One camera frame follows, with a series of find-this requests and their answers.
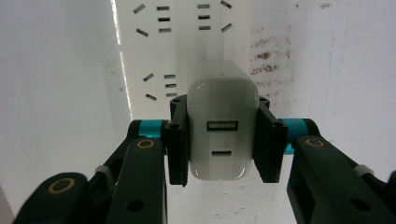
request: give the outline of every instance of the usb port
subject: usb port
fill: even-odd
[[[208,121],[208,131],[237,131],[238,121]]]
[[[212,151],[212,156],[231,156],[231,151]]]

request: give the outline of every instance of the usb-a port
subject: usb-a port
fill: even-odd
[[[238,121],[208,121],[208,131],[237,131]]]

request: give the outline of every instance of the white power adapter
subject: white power adapter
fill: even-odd
[[[259,92],[230,60],[194,67],[187,100],[190,169],[202,180],[235,180],[250,168]]]

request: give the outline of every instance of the outlet slot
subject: outlet slot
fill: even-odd
[[[238,131],[238,121],[208,121],[206,130],[216,131]]]
[[[155,96],[153,96],[153,95],[150,95],[150,94],[146,94],[146,97],[147,98],[149,98],[149,99],[151,99],[151,100],[153,100],[153,101],[156,101],[157,100],[157,97],[155,97]]]
[[[198,8],[210,8],[209,4],[199,4]]]
[[[165,88],[175,88],[176,86],[176,84],[166,84]]]
[[[225,7],[231,9],[233,6],[231,6],[231,4],[229,4],[228,2],[222,1],[220,2],[222,5],[224,5]]]
[[[212,156],[231,156],[233,153],[229,151],[212,151]]]
[[[171,28],[162,28],[160,29],[160,33],[171,33],[172,29]]]
[[[142,31],[142,30],[140,30],[139,28],[137,28],[136,31],[137,31],[139,34],[141,34],[141,35],[149,36],[149,34],[148,34],[147,32]]]
[[[200,26],[199,30],[210,30],[210,26]]]
[[[176,75],[164,75],[163,78],[176,78]]]
[[[228,24],[226,26],[224,26],[223,28],[221,28],[221,31],[224,33],[226,30],[230,29],[233,25],[232,24]]]
[[[210,15],[198,16],[198,20],[210,20]]]
[[[170,21],[171,18],[169,17],[164,17],[164,18],[158,18],[158,21]]]
[[[169,7],[157,7],[157,11],[169,11]]]
[[[166,93],[166,97],[172,97],[172,96],[177,96],[177,92],[169,92],[169,93]]]
[[[146,6],[144,4],[140,5],[139,7],[134,9],[134,14],[137,14],[139,11],[141,11],[143,8],[145,8]]]
[[[148,81],[149,79],[151,79],[152,77],[154,77],[154,74],[150,74],[148,76],[146,76],[145,78],[143,78],[143,81]]]

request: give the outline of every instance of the power strip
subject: power strip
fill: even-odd
[[[201,59],[250,72],[250,1],[115,0],[115,23],[134,119],[170,119]]]

